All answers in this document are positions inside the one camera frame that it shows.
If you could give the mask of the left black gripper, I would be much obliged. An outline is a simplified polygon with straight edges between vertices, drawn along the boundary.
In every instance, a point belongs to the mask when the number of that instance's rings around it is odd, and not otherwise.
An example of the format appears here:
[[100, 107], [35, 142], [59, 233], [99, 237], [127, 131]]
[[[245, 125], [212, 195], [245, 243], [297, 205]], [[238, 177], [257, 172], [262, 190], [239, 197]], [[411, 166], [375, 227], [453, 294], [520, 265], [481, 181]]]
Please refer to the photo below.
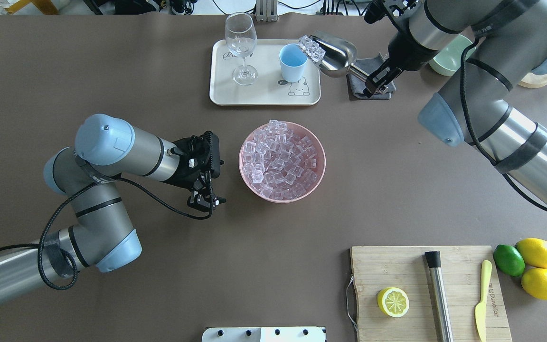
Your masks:
[[167, 184], [190, 190], [187, 200], [189, 208], [201, 212], [214, 210], [226, 203], [226, 199], [214, 193], [211, 180], [221, 174], [219, 137], [206, 131], [200, 136], [173, 142], [173, 147], [165, 150], [165, 156], [178, 162], [175, 171], [165, 181]]

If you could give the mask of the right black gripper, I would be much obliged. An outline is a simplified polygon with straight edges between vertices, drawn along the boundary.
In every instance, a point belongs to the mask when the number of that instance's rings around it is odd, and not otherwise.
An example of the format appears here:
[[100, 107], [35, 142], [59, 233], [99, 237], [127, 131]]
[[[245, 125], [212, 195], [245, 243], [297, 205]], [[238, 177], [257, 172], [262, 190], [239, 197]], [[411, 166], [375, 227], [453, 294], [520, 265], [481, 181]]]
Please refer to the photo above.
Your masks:
[[439, 50], [432, 50], [419, 44], [408, 30], [398, 31], [388, 45], [387, 67], [381, 66], [367, 76], [365, 96], [386, 95], [393, 86], [393, 80], [403, 71], [418, 71], [438, 53]]

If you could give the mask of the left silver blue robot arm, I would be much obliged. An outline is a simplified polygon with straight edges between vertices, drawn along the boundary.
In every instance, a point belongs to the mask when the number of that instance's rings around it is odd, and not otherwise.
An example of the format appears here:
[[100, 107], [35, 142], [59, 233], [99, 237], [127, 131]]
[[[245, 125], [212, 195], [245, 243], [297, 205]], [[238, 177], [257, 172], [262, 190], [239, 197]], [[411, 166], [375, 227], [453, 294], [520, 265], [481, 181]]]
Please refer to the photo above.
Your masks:
[[[214, 189], [228, 200], [199, 221], [118, 184], [141, 256], [111, 273], [83, 271], [68, 291], [41, 286], [0, 306], [0, 323], [339, 328], [344, 249], [391, 206], [383, 135], [399, 128], [406, 85], [397, 82], [391, 100], [352, 100], [343, 80], [322, 76], [321, 100], [294, 108], [217, 106], [209, 82], [206, 60], [161, 68], [0, 65], [0, 246], [39, 238], [65, 200], [44, 184], [43, 166], [94, 113], [167, 139], [214, 131], [225, 160]], [[302, 123], [325, 145], [323, 183], [294, 204], [258, 199], [238, 174], [241, 141], [269, 118]]]

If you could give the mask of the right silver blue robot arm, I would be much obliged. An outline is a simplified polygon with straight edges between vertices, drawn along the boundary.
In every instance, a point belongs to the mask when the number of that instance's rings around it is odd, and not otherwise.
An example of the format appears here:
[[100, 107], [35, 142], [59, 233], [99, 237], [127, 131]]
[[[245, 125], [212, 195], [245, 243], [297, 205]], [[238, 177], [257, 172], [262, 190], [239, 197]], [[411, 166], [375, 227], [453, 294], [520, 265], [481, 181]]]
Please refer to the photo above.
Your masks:
[[528, 73], [547, 74], [547, 0], [374, 0], [366, 22], [388, 17], [397, 34], [389, 57], [367, 77], [380, 94], [404, 71], [432, 60], [471, 28], [475, 52], [418, 115], [449, 146], [473, 145], [511, 186], [521, 184], [547, 211], [547, 129], [506, 102]]

